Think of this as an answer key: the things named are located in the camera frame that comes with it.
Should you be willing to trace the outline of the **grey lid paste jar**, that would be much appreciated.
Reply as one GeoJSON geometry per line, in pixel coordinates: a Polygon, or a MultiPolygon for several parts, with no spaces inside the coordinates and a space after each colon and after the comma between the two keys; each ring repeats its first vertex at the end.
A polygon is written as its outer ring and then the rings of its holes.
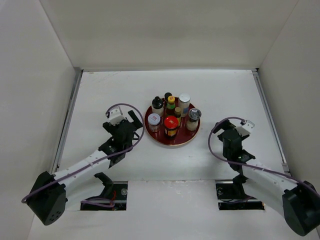
{"type": "Polygon", "coordinates": [[[147,122],[151,132],[156,133],[160,130],[161,117],[157,113],[151,113],[147,118],[147,122]]]}

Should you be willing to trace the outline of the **black cap white-powder bottle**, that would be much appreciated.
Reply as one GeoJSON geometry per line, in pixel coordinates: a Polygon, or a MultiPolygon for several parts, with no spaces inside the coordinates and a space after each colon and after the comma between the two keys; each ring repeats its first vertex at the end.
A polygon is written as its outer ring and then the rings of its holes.
{"type": "Polygon", "coordinates": [[[163,100],[156,96],[151,102],[152,113],[158,114],[160,117],[164,115],[164,103],[163,100]]]}

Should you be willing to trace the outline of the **silver top salt shaker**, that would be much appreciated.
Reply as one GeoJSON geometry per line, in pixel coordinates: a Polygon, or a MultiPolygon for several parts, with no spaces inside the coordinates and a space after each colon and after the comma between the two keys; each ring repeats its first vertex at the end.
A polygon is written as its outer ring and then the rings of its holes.
{"type": "Polygon", "coordinates": [[[195,131],[198,127],[201,116],[202,112],[198,108],[190,109],[188,112],[188,121],[186,122],[186,128],[189,131],[195,131]]]}

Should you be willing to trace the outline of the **red lid sauce jar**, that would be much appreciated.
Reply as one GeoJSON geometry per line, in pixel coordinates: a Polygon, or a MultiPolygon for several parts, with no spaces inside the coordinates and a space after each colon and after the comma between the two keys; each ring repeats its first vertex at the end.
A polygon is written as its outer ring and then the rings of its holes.
{"type": "Polygon", "coordinates": [[[169,139],[175,138],[179,127],[179,120],[175,116],[170,115],[164,119],[163,124],[165,136],[169,139]]]}

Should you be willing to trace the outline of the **yellow cap chili sauce bottle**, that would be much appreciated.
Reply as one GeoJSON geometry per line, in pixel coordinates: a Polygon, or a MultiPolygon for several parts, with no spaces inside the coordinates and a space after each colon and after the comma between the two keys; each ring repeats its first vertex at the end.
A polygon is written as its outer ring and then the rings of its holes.
{"type": "Polygon", "coordinates": [[[175,97],[170,95],[167,98],[167,104],[166,104],[166,110],[165,110],[165,114],[166,116],[173,116],[175,114],[175,97]]]}

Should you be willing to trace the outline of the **black cap cumin spice bottle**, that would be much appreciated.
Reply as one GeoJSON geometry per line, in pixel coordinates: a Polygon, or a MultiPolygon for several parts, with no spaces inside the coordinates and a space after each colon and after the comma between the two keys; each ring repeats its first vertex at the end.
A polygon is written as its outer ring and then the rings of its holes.
{"type": "Polygon", "coordinates": [[[171,92],[166,92],[164,94],[164,99],[167,101],[170,96],[172,96],[172,93],[171,92]]]}

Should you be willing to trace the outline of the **small brown yellow-label bottle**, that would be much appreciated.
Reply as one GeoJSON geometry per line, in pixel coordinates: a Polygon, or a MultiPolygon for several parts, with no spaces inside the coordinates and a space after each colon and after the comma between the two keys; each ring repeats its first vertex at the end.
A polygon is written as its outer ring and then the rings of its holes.
{"type": "Polygon", "coordinates": [[[180,126],[181,125],[181,108],[180,107],[176,107],[174,109],[174,116],[177,118],[178,126],[180,126]]]}

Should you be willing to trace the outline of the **white cylinder spice shaker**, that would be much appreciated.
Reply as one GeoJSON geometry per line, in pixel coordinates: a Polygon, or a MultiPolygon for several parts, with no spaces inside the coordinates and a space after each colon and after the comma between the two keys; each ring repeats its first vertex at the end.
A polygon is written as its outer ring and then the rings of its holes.
{"type": "Polygon", "coordinates": [[[178,107],[180,108],[181,117],[185,117],[189,112],[191,97],[187,93],[181,93],[178,97],[178,107]]]}

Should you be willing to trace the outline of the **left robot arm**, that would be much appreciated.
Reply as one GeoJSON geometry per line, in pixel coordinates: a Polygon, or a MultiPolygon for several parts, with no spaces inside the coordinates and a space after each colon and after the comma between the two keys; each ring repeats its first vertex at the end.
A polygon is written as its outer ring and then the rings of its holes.
{"type": "Polygon", "coordinates": [[[29,206],[33,213],[45,225],[54,223],[65,211],[71,200],[70,193],[91,177],[102,182],[95,187],[95,193],[100,199],[108,199],[112,195],[110,179],[104,171],[122,161],[126,153],[130,152],[141,140],[136,132],[143,129],[143,116],[133,107],[128,111],[129,121],[123,116],[120,106],[114,105],[107,112],[107,121],[103,128],[111,137],[90,156],[77,164],[60,172],[50,174],[41,173],[29,193],[22,199],[22,203],[29,206]]]}

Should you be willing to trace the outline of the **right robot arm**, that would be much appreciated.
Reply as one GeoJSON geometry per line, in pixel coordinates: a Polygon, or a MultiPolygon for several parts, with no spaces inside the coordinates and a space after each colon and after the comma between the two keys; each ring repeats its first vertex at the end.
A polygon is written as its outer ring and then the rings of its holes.
{"type": "Polygon", "coordinates": [[[320,194],[308,181],[271,170],[254,155],[244,150],[242,143],[255,125],[239,118],[240,125],[231,123],[233,117],[217,122],[210,135],[222,142],[222,156],[218,160],[228,163],[238,173],[233,179],[232,192],[238,198],[253,197],[280,214],[287,225],[299,236],[306,236],[320,225],[320,194]]]}

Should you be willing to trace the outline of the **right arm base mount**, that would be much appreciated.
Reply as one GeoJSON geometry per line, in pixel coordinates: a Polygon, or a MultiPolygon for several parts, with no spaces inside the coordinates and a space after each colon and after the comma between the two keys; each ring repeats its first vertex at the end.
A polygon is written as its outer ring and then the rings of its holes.
{"type": "Polygon", "coordinates": [[[244,192],[238,177],[215,181],[218,209],[220,211],[265,210],[265,205],[244,192]]]}

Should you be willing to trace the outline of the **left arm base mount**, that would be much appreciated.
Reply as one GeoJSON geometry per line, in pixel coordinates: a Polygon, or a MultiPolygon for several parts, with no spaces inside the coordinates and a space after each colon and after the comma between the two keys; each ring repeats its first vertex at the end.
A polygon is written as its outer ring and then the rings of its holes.
{"type": "Polygon", "coordinates": [[[126,211],[128,187],[127,181],[112,181],[104,173],[96,173],[94,177],[103,186],[98,195],[93,195],[80,203],[81,211],[126,211]]]}

